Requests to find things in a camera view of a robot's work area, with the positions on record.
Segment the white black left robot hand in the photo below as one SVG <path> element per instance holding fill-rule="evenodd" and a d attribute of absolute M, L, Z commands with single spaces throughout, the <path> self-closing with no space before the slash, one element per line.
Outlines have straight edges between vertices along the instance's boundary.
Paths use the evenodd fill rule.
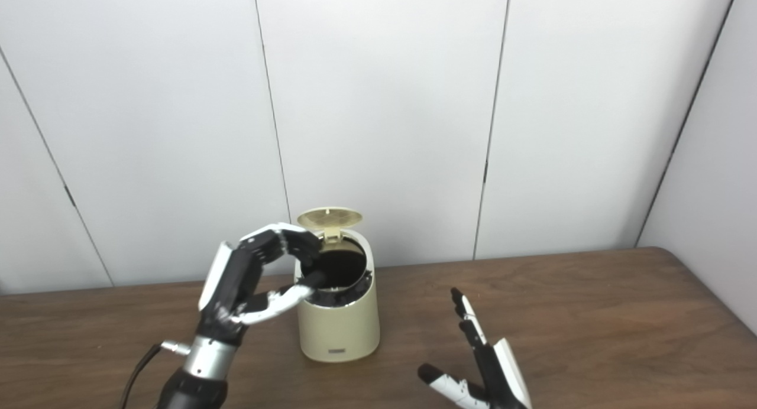
<path fill-rule="evenodd" d="M 310 266 L 322 242 L 313 232 L 288 223 L 274 223 L 239 239 L 222 242 L 198 301 L 196 334 L 235 347 L 249 326 L 270 320 L 313 295 L 325 281 L 321 271 L 267 293 L 255 293 L 265 266 L 285 255 Z"/>

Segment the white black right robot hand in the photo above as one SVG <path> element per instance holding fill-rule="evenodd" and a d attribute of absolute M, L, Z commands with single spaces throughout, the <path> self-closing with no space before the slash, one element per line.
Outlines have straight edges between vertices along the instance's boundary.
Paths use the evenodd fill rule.
<path fill-rule="evenodd" d="M 489 342 L 462 291 L 451 288 L 451 298 L 483 385 L 444 373 L 429 363 L 418 367 L 419 379 L 461 408 L 531 408 L 530 393 L 508 340 Z"/>

